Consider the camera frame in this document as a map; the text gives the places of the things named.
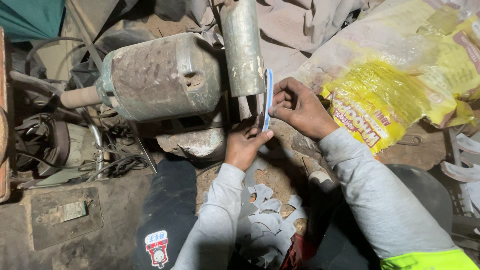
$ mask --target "hand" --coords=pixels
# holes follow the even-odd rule
[[[289,77],[274,85],[270,116],[285,121],[302,135],[319,141],[339,128],[317,96],[305,85]]]
[[[273,137],[271,130],[256,135],[258,128],[252,128],[254,123],[255,117],[243,119],[228,135],[225,163],[242,171],[246,171],[250,167],[258,148]]]

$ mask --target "gray sleeve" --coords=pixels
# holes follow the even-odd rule
[[[237,167],[222,164],[173,269],[227,269],[237,234],[244,176]]]
[[[378,257],[458,248],[400,179],[345,128],[318,147],[338,174],[355,220]]]

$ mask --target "green tarp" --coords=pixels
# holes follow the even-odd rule
[[[0,26],[11,42],[56,37],[64,0],[0,0]]]

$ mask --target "red fabric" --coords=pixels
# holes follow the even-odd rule
[[[287,251],[287,255],[280,267],[281,270],[296,270],[304,260],[311,259],[317,252],[318,245],[315,245],[303,236],[295,233],[292,238],[292,245]]]

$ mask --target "left hand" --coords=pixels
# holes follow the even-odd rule
[[[255,137],[258,128],[252,128],[255,117],[243,119],[230,131],[227,140],[225,163],[246,171],[253,162],[258,148],[273,137],[273,131],[267,130]]]

